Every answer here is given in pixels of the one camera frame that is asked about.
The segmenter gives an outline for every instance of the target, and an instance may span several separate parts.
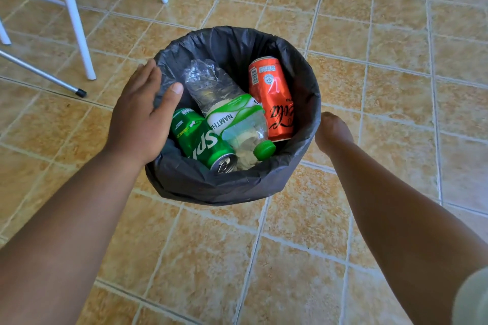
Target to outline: trash bin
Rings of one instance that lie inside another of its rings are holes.
[[[312,68],[288,41],[252,28],[220,26],[190,32],[160,51],[156,63],[165,76],[185,84],[183,70],[192,59],[211,59],[249,92],[248,67],[272,56],[282,66],[294,104],[294,136],[278,142],[274,156],[247,171],[215,175],[202,163],[186,158],[172,134],[160,155],[146,165],[146,175],[167,199],[205,205],[232,205],[271,196],[283,190],[320,124],[321,99]],[[201,113],[187,90],[178,108]]]

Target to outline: hand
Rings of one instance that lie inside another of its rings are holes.
[[[140,64],[115,105],[105,152],[123,157],[140,168],[158,156],[183,93],[182,84],[173,84],[155,109],[153,101],[160,85],[161,70],[154,59],[145,66]]]
[[[322,152],[330,155],[333,146],[341,142],[354,143],[349,127],[335,114],[322,113],[320,126],[315,134],[315,143]]]

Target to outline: tiled floor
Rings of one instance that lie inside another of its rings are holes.
[[[101,149],[139,60],[224,24],[289,40],[324,109],[488,240],[488,0],[78,2],[94,82],[63,8],[0,0],[7,50],[89,92],[0,61],[3,242]],[[283,192],[214,209],[162,200],[141,175],[79,323],[408,323],[331,166],[312,144]]]

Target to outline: plastic water bottle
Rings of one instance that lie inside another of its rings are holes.
[[[263,108],[223,69],[211,60],[193,60],[184,76],[212,130],[236,151],[238,170],[250,169],[274,154]]]

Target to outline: green soda can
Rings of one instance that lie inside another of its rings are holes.
[[[221,174],[236,167],[235,150],[194,110],[180,108],[174,112],[171,132],[187,157],[202,162],[211,171]]]

